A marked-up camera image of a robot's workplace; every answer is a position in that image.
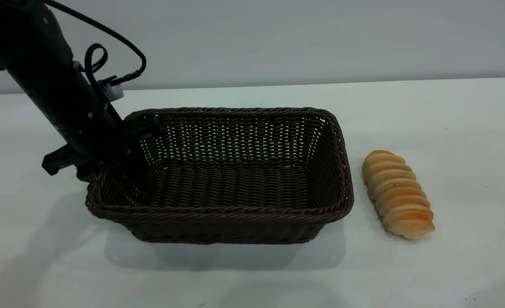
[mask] table surface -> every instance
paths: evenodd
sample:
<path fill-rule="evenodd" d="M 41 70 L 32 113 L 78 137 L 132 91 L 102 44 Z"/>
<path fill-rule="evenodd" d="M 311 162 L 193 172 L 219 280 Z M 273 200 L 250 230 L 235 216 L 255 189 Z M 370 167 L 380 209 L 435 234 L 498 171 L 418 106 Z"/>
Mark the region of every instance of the table surface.
<path fill-rule="evenodd" d="M 354 207 L 309 243 L 150 244 L 92 216 L 63 140 L 25 95 L 0 95 L 0 308 L 505 307 L 505 78 L 137 90 L 161 107 L 318 107 L 338 118 Z M 360 179 L 372 150 L 414 169 L 437 230 L 384 231 Z"/>

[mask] wicker basket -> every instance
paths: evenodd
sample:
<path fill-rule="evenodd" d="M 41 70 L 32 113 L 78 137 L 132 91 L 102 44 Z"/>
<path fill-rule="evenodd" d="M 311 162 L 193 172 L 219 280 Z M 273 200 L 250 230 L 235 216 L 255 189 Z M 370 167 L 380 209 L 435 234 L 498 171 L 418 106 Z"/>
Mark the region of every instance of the wicker basket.
<path fill-rule="evenodd" d="M 163 133 L 141 142 L 147 175 L 110 162 L 86 201 L 140 240 L 302 243 L 351 210 L 344 140 L 327 111 L 180 108 L 125 120 L 154 116 Z"/>

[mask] golden crust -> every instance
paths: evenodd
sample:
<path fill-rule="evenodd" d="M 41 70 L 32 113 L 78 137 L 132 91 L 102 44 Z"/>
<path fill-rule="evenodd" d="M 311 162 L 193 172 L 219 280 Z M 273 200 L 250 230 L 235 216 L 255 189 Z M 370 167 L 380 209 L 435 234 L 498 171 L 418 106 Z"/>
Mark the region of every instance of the golden crust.
<path fill-rule="evenodd" d="M 368 195 L 389 232 L 409 240 L 434 231 L 430 203 L 404 158 L 388 151 L 373 151 L 362 166 Z"/>

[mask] white wall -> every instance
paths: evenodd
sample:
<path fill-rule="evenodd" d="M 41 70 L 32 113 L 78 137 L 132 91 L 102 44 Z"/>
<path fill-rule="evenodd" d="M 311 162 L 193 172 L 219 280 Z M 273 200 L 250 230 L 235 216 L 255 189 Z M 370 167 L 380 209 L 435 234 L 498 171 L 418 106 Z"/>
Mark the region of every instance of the white wall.
<path fill-rule="evenodd" d="M 127 89 L 505 76 L 505 0 L 60 0 L 140 47 Z M 55 14 L 100 77 L 139 67 L 125 45 Z M 19 92 L 0 72 L 0 93 Z"/>

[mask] bread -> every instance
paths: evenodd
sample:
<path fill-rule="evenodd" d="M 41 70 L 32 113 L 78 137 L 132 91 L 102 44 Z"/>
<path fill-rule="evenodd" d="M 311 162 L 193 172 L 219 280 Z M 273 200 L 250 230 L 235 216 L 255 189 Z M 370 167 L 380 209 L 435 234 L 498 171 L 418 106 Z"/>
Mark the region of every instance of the bread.
<path fill-rule="evenodd" d="M 389 232 L 416 240 L 434 231 L 431 204 L 404 158 L 374 151 L 364 159 L 362 177 Z"/>

